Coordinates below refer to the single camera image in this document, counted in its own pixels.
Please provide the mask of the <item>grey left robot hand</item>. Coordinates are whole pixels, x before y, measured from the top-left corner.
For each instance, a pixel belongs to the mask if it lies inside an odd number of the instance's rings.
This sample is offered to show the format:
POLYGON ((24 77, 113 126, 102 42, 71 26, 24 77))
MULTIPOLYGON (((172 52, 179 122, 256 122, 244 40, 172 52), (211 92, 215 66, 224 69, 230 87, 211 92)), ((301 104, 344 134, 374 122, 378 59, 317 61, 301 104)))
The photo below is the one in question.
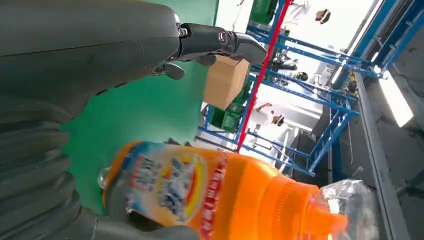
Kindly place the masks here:
POLYGON ((197 240, 187 226, 143 232, 81 205, 61 126, 89 98, 166 74, 175 61, 216 56, 260 64, 253 37, 180 23, 168 6, 139 0, 0 3, 0 237, 3 240, 197 240))

